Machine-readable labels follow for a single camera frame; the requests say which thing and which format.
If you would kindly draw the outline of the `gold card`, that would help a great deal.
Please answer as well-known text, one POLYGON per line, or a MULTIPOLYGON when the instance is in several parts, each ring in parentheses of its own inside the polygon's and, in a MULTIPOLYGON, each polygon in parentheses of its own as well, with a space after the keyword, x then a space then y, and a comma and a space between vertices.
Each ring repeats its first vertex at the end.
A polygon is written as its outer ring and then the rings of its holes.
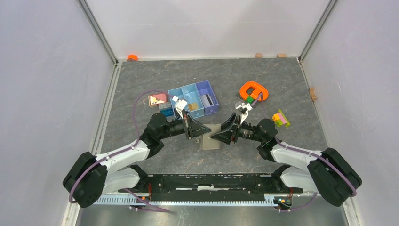
POLYGON ((190 111, 190 112, 193 112, 193 111, 198 110, 199 107, 198 107, 197 103, 194 102, 194 103, 188 104, 188 108, 189 108, 189 111, 190 111))

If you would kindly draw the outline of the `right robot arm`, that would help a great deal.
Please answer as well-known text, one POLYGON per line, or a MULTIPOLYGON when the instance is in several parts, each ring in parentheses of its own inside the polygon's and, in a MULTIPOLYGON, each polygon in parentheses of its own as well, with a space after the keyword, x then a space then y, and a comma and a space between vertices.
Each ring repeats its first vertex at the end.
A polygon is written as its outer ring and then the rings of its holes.
POLYGON ((260 142, 257 147, 259 155, 282 164, 271 180, 277 192, 284 192, 289 187, 301 188, 320 194, 337 207, 349 197, 356 196, 362 179, 336 149, 302 149, 278 139, 277 133, 271 119, 262 119, 254 126, 233 114, 221 125, 221 131, 211 137, 228 145, 240 138, 260 142))

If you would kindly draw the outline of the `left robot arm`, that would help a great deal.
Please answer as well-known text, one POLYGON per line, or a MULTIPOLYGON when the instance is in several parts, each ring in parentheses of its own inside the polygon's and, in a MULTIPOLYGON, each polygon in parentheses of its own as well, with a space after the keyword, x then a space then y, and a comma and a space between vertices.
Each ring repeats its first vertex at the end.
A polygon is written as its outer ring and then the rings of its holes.
POLYGON ((109 192, 128 188, 144 191, 148 179, 135 171, 132 164, 156 155, 164 147, 165 138, 184 134, 193 139, 208 132, 209 127, 187 114, 172 121, 161 113, 152 115, 143 133, 132 143, 100 155, 85 152, 78 157, 63 180, 69 202, 86 208, 109 192))

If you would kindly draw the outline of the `pink card box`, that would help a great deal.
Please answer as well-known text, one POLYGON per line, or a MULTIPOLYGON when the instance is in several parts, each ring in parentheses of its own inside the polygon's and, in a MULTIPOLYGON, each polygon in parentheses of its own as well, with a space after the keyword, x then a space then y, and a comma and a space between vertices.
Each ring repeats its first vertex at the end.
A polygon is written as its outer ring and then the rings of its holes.
POLYGON ((148 105, 150 107, 155 107, 159 104, 163 104, 167 102, 167 95, 164 93, 154 94, 148 96, 148 105))

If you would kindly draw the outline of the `light blue middle drawer box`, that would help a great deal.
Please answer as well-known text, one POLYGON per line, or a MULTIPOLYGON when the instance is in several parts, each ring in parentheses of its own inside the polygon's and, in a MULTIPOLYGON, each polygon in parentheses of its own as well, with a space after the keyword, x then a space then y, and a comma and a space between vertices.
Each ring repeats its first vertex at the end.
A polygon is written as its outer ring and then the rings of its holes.
POLYGON ((205 114, 205 108, 200 99, 200 95, 199 95, 196 85, 193 83, 193 84, 182 86, 182 88, 186 88, 186 90, 188 92, 188 101, 189 101, 188 104, 196 102, 199 107, 198 110, 196 110, 196 111, 193 111, 193 112, 189 111, 191 117, 192 118, 203 117, 205 114))

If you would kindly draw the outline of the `light blue drawer box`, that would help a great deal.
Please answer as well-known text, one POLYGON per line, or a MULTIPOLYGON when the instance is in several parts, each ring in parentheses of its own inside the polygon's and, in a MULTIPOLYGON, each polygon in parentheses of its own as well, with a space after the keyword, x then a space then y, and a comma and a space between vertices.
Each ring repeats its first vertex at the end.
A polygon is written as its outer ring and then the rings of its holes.
POLYGON ((175 88, 175 89, 171 89, 168 91, 168 93, 172 96, 170 97, 170 102, 172 105, 172 109, 174 111, 174 115, 176 119, 182 119, 182 114, 179 113, 179 111, 176 109, 176 102, 178 100, 184 100, 186 102, 185 106, 184 106, 184 112, 188 113, 189 109, 188 109, 188 92, 186 90, 186 88, 175 88))
POLYGON ((205 114, 205 108, 200 99, 200 95, 199 95, 196 85, 193 83, 193 84, 182 86, 182 88, 186 88, 186 90, 188 92, 188 101, 189 101, 188 104, 196 102, 199 107, 198 110, 196 110, 196 111, 193 111, 193 112, 189 111, 191 117, 192 118, 203 117, 205 114))

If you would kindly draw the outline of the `purple plastic drawer box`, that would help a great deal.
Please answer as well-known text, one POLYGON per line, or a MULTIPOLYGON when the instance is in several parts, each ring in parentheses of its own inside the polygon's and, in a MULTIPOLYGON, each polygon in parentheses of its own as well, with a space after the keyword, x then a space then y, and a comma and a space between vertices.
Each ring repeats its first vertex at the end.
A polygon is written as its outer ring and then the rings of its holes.
POLYGON ((219 111, 219 103, 208 80, 195 83, 200 100, 204 106, 204 115, 219 111))

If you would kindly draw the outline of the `blue building block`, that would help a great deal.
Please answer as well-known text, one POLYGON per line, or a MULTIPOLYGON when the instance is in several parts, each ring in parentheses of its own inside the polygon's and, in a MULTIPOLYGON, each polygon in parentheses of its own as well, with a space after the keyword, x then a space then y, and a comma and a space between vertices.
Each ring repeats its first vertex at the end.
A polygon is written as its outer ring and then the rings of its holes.
POLYGON ((164 114, 166 117, 174 116, 172 108, 160 110, 160 113, 164 114))

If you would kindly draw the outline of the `clear plastic block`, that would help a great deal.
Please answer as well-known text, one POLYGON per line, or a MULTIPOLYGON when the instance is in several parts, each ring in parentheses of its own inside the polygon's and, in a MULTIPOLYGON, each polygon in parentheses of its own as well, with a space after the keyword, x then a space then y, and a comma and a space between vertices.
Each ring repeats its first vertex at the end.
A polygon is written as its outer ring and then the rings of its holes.
POLYGON ((158 108, 160 110, 170 109, 170 108, 172 108, 172 105, 170 102, 165 102, 165 103, 158 104, 158 108))

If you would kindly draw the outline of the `green block on black plate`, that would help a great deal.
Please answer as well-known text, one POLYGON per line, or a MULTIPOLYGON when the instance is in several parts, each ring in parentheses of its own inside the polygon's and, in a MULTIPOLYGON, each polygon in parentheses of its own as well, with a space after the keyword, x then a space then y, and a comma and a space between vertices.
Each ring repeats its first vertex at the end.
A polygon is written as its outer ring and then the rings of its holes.
POLYGON ((244 103, 249 103, 253 108, 258 107, 258 106, 262 103, 261 99, 259 99, 259 100, 256 101, 256 99, 254 99, 254 98, 251 97, 251 96, 249 96, 249 97, 247 97, 247 98, 242 98, 242 97, 240 96, 240 94, 236 94, 236 96, 237 96, 241 101, 243 101, 244 103))

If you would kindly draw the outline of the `light blue left drawer box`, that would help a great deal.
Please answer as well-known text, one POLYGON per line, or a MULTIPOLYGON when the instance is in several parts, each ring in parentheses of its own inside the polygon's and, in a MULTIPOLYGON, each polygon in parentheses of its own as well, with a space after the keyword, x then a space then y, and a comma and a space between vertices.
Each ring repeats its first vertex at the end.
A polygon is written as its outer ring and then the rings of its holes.
POLYGON ((184 106, 184 112, 188 113, 189 109, 188 109, 188 92, 186 90, 186 88, 175 88, 175 89, 171 89, 168 91, 168 93, 172 96, 170 97, 170 102, 172 105, 172 109, 174 111, 174 115, 176 119, 182 119, 182 114, 179 113, 179 111, 176 109, 176 102, 178 100, 184 100, 186 102, 185 106, 184 106))

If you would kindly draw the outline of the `colourful building block stack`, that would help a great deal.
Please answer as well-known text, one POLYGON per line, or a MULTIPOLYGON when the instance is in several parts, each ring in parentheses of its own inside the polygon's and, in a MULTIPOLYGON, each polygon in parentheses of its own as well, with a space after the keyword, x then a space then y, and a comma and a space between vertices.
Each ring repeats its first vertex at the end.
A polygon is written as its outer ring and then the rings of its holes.
POLYGON ((285 116, 285 114, 283 113, 283 111, 281 109, 279 109, 271 118, 275 125, 277 127, 289 127, 290 126, 290 122, 287 119, 287 117, 285 116))

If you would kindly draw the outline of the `wooden arch piece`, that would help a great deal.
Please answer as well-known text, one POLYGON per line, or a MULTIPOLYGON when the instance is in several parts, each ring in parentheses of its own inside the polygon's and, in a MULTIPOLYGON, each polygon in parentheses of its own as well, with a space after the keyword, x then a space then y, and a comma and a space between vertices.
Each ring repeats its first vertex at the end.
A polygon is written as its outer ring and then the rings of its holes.
POLYGON ((318 97, 316 96, 316 92, 315 92, 315 88, 314 87, 310 87, 309 88, 309 95, 312 101, 316 101, 318 99, 318 97))

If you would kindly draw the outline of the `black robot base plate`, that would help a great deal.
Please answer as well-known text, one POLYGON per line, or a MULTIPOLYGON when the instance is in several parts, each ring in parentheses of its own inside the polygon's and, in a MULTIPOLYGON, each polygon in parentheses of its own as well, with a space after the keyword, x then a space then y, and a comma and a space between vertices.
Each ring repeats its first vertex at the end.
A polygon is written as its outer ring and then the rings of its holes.
POLYGON ((284 185, 274 174, 147 174, 138 165, 134 194, 149 195, 150 201, 216 202, 262 201, 265 194, 301 194, 303 189, 284 185))

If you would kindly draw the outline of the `orange cap at wall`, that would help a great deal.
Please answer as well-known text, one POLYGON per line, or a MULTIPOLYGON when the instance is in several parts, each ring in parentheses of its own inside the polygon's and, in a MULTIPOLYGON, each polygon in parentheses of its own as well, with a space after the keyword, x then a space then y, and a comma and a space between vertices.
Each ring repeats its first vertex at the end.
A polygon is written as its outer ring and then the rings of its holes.
POLYGON ((134 54, 130 54, 127 56, 127 61, 128 62, 138 61, 138 57, 134 54))

